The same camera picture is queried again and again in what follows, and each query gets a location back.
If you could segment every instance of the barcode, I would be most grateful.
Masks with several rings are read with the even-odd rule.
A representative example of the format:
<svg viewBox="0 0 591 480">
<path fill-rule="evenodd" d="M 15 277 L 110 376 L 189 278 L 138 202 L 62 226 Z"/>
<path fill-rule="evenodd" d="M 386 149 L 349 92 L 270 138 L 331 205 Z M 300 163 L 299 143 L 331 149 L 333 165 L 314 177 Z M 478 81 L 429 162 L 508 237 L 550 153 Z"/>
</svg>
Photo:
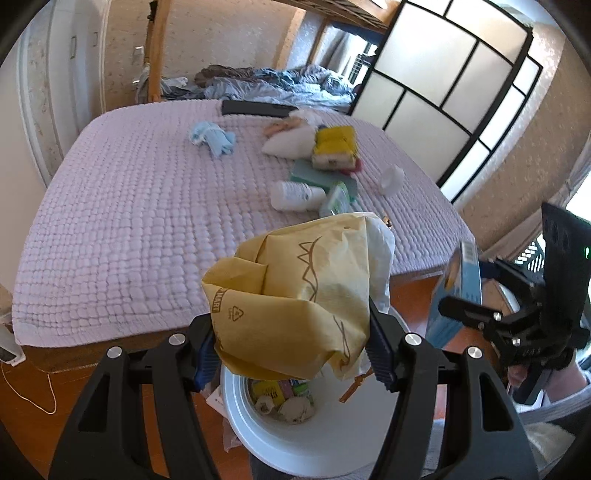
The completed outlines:
<svg viewBox="0 0 591 480">
<path fill-rule="evenodd" d="M 470 242 L 462 242 L 462 255 L 464 262 L 477 264 L 476 246 Z"/>
</svg>

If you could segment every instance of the white cable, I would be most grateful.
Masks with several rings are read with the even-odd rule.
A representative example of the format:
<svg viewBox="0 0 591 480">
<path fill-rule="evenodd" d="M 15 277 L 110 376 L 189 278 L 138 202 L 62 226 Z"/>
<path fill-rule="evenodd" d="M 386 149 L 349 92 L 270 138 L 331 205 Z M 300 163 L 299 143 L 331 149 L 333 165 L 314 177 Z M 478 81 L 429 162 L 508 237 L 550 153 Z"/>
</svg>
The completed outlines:
<svg viewBox="0 0 591 480">
<path fill-rule="evenodd" d="M 47 413 L 48 415 L 53 415 L 57 411 L 56 394 L 54 393 L 53 387 L 51 386 L 51 378 L 50 378 L 49 374 L 47 374 L 47 381 L 49 382 L 49 389 L 51 390 L 51 395 L 53 396 L 53 411 L 47 411 L 43 407 L 40 407 L 35 402 L 33 402 L 33 400 L 29 400 L 27 397 L 23 397 L 19 392 L 17 392 L 14 389 L 14 387 L 10 384 L 8 379 L 6 378 L 6 374 L 4 373 L 4 362 L 2 362 L 2 361 L 0 361 L 0 370 L 2 370 L 2 376 L 4 377 L 4 381 L 6 382 L 6 385 L 8 385 L 12 389 L 12 391 L 19 396 L 19 398 L 26 400 L 27 402 L 33 404 L 34 407 L 37 407 L 39 410 Z"/>
</svg>

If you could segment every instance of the small yellow box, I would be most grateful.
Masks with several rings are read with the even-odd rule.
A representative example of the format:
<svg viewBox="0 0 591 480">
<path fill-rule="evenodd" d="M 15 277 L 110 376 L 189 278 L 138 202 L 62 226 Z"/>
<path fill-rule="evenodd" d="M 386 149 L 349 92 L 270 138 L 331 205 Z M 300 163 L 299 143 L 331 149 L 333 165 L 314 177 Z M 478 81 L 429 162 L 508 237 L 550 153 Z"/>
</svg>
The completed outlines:
<svg viewBox="0 0 591 480">
<path fill-rule="evenodd" d="M 355 168 L 357 141 L 353 127 L 331 127 L 318 130 L 312 165 L 319 170 Z"/>
<path fill-rule="evenodd" d="M 279 383 L 271 380 L 261 380 L 252 384 L 252 399 L 257 401 L 263 395 L 268 395 L 273 399 L 273 403 L 276 407 L 282 405 L 285 402 L 285 397 L 281 391 Z"/>
</svg>

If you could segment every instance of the light blue glove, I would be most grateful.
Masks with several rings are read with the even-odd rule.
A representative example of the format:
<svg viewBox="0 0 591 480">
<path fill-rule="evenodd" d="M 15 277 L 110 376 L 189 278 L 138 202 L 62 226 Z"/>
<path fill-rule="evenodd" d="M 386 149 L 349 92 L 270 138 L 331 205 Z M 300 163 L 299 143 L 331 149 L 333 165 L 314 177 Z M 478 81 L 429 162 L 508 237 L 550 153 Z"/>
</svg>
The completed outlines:
<svg viewBox="0 0 591 480">
<path fill-rule="evenodd" d="M 189 140 L 194 145 L 206 142 L 214 158 L 219 158 L 222 154 L 232 153 L 236 135 L 232 132 L 225 132 L 213 122 L 199 122 L 189 133 Z"/>
</svg>

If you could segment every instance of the bed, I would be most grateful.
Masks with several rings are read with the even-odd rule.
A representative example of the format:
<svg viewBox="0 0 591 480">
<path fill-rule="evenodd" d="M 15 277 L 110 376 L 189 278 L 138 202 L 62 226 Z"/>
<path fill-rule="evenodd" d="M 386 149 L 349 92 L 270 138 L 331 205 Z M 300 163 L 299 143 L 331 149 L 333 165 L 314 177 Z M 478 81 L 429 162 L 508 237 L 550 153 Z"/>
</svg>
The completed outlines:
<svg viewBox="0 0 591 480">
<path fill-rule="evenodd" d="M 220 109 L 219 100 L 137 105 L 98 117 L 80 134 L 22 253 L 12 308 L 18 343 L 54 359 L 54 348 L 122 337 L 148 335 L 157 343 L 155 332 L 209 311 L 200 279 L 218 258 L 247 238 L 316 218 L 270 205 L 269 184 L 288 178 L 293 164 L 261 153 L 271 119 L 222 116 Z M 437 186 L 383 131 L 336 112 L 320 115 L 326 125 L 356 129 L 365 165 L 356 174 L 358 205 L 392 220 L 392 275 L 436 271 L 460 239 L 473 239 Z M 232 155 L 216 160 L 206 145 L 189 141 L 200 120 L 236 134 Z M 385 198 L 377 182 L 392 163 L 406 181 Z M 93 361 L 104 351 L 93 351 Z"/>
<path fill-rule="evenodd" d="M 168 24 L 171 3 L 174 0 L 150 2 L 150 14 L 145 40 L 144 63 L 150 65 L 148 78 L 148 101 L 159 102 L 164 67 L 164 39 Z M 276 0 L 300 8 L 294 15 L 285 33 L 285 39 L 277 54 L 276 68 L 284 68 L 297 31 L 304 19 L 305 11 L 313 11 L 323 16 L 323 23 L 314 39 L 308 64 L 313 60 L 326 29 L 331 22 L 341 22 L 356 27 L 385 33 L 400 2 L 398 0 Z"/>
</svg>

